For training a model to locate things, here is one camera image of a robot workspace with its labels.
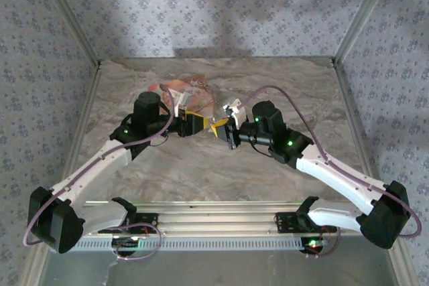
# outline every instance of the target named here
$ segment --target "marble surface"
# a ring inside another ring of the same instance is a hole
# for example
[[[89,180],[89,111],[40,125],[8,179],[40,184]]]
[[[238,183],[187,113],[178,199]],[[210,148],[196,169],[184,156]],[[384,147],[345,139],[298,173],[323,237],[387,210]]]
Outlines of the marble surface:
[[[94,155],[133,102],[150,84],[204,74],[213,93],[216,118],[231,96],[243,100],[259,86],[276,84],[296,101],[324,148],[360,169],[334,70],[328,58],[179,59],[149,58],[104,61],[101,79],[76,166]],[[306,133],[286,98],[266,90],[247,105],[270,99],[287,125]],[[307,196],[329,200],[342,196],[322,182],[264,157],[243,144],[228,145],[205,130],[192,137],[170,138],[147,148],[131,164],[117,171],[93,194],[93,200],[121,196],[141,201],[300,201]]]

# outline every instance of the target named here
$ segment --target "patterned wallpaper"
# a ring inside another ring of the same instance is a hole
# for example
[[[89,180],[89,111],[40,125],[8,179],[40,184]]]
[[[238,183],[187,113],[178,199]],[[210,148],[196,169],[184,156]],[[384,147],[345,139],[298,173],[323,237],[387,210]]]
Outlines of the patterned wallpaper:
[[[361,0],[68,0],[99,58],[333,56]]]
[[[28,198],[61,176],[89,63],[52,0],[0,0],[0,285],[17,285]]]
[[[429,0],[379,0],[345,71],[372,162],[385,181],[407,186],[422,219],[423,233],[408,248],[429,285]]]

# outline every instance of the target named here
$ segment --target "black bracket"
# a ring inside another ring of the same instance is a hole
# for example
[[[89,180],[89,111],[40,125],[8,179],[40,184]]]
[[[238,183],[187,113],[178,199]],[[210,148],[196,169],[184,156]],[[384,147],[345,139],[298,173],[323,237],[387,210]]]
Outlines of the black bracket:
[[[392,181],[386,187],[386,192],[410,205],[407,190],[399,182]],[[366,239],[378,247],[389,249],[393,246],[410,216],[410,213],[395,200],[383,195],[376,201],[374,208],[368,215],[362,214],[356,218],[356,221],[361,225],[362,235]]]
[[[151,224],[152,226],[158,227],[159,214],[155,212],[137,212],[137,208],[133,204],[131,204],[127,200],[120,197],[113,198],[112,201],[122,205],[127,211],[127,216],[125,217],[121,226],[127,226],[129,224],[144,223],[144,224]],[[138,226],[138,227],[128,228],[125,230],[104,229],[104,230],[100,230],[99,233],[101,234],[108,234],[108,233],[156,234],[156,231],[150,227]]]
[[[229,117],[223,126],[217,128],[217,137],[227,142],[230,150],[240,145],[241,140],[233,117]]]
[[[313,140],[292,129],[287,129],[283,135],[275,138],[275,144],[268,151],[281,164],[287,164],[296,169],[296,162],[302,158],[302,152]]]
[[[135,131],[128,123],[132,114],[127,115],[112,134],[110,134],[110,140],[118,140],[121,143],[136,142],[138,140],[145,139],[147,136],[145,133]],[[131,158],[134,160],[146,147],[150,145],[150,142],[142,143],[139,145],[133,145],[128,147],[131,152]]]
[[[52,197],[50,190],[38,187],[29,197],[28,223]],[[78,218],[70,200],[56,198],[36,220],[32,233],[58,253],[66,253],[80,239],[85,220]]]
[[[275,214],[274,220],[279,234],[304,234],[312,232],[322,234],[326,232],[325,229],[317,225],[303,225],[296,212],[278,212]],[[329,232],[336,232],[336,227],[327,226],[326,228]]]
[[[308,233],[321,234],[326,232],[321,226],[316,225],[308,216],[311,205],[318,197],[308,197],[295,212],[278,212],[274,220],[279,234]],[[336,227],[326,226],[329,232],[336,232]]]

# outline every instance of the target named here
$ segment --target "purple cable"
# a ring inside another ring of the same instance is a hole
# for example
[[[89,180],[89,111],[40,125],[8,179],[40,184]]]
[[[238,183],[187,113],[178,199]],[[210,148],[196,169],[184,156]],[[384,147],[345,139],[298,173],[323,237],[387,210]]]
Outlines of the purple cable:
[[[306,119],[304,118],[304,115],[302,115],[299,108],[296,106],[295,102],[292,100],[292,98],[289,96],[289,94],[286,93],[282,88],[280,88],[279,86],[276,86],[276,85],[265,85],[265,86],[259,87],[257,90],[253,91],[237,108],[240,109],[243,106],[245,106],[254,96],[256,96],[258,93],[260,93],[262,90],[265,90],[266,88],[274,88],[274,89],[280,91],[288,99],[288,101],[294,107],[295,111],[298,113],[298,115],[302,119],[302,122],[305,124],[306,128],[310,132],[310,134],[314,140],[314,143],[317,146],[317,149],[319,150],[321,156],[323,157],[325,162],[327,162],[327,164],[329,164],[331,167],[336,169],[342,175],[348,177],[353,182],[360,184],[361,186],[364,186],[367,189],[370,188],[371,190],[374,190],[374,191],[378,192],[379,194],[383,194],[383,195],[391,198],[392,200],[396,201],[398,204],[400,204],[402,206],[402,208],[404,208],[405,210],[407,210],[411,214],[411,216],[416,221],[417,229],[412,234],[401,234],[400,237],[402,237],[402,238],[413,238],[413,237],[417,237],[420,235],[420,233],[422,232],[422,222],[418,218],[418,215],[410,208],[409,205],[407,205],[405,202],[403,202],[399,198],[395,197],[393,194],[391,194],[385,190],[382,190],[376,186],[372,186],[371,184],[359,179],[358,177],[355,177],[353,174],[341,169],[341,167],[339,167],[337,164],[335,164],[334,162],[332,162],[331,160],[328,159],[328,156],[324,152],[322,145],[320,144],[320,141],[317,139],[317,136],[314,134],[313,130],[310,128],[310,125],[308,125]]]
[[[140,259],[146,259],[149,258],[151,256],[153,256],[154,254],[156,254],[159,249],[161,248],[162,245],[162,233],[160,232],[160,230],[158,228],[156,228],[153,224],[146,224],[144,222],[139,222],[137,224],[128,224],[126,226],[119,226],[119,227],[109,227],[106,228],[107,230],[124,230],[124,229],[128,229],[128,228],[134,228],[134,227],[149,227],[155,230],[156,234],[159,236],[159,240],[158,240],[158,244],[156,245],[156,247],[147,255],[144,256],[140,256],[140,257],[124,257],[121,256],[118,253],[119,248],[121,247],[122,244],[118,244],[118,246],[115,249],[115,255],[117,258],[119,259],[123,259],[124,261],[138,261]]]
[[[118,145],[117,147],[114,147],[106,152],[104,152],[100,157],[94,159],[90,164],[88,164],[82,171],[80,171],[78,174],[76,174],[76,176],[70,180],[70,182],[68,184],[66,184],[61,190],[59,190],[56,194],[54,194],[42,207],[40,207],[40,209],[34,214],[33,218],[30,220],[30,222],[28,223],[28,226],[24,232],[24,237],[22,240],[22,243],[24,246],[31,246],[33,244],[38,244],[41,242],[41,240],[37,240],[37,241],[32,241],[29,242],[28,241],[28,235],[30,234],[30,232],[32,231],[32,228],[34,226],[34,224],[36,223],[37,219],[40,217],[40,215],[42,214],[42,212],[52,203],[55,201],[55,199],[60,196],[61,194],[63,194],[66,191],[66,188],[70,188],[71,186],[73,186],[76,181],[78,181],[86,172],[88,172],[90,169],[92,169],[92,167],[94,165],[96,165],[99,161],[103,160],[104,158],[106,158],[106,156],[112,154],[113,152],[120,150],[124,147],[132,147],[134,145],[139,145],[142,143],[146,143],[148,141],[153,140],[154,138],[156,138],[158,135],[161,135],[163,132],[165,132],[168,127],[172,124],[173,118],[174,118],[174,99],[172,96],[172,93],[170,92],[170,90],[168,89],[168,87],[164,84],[160,84],[160,88],[164,91],[167,92],[168,96],[170,97],[170,102],[172,103],[172,106],[170,107],[170,118],[168,119],[168,122],[166,125],[164,125],[164,127],[162,129],[160,129],[157,133],[155,133],[154,135],[151,135],[150,137],[147,137],[145,139],[139,140],[139,141],[134,141],[134,142],[129,142],[126,144],[122,144],[122,145]]]

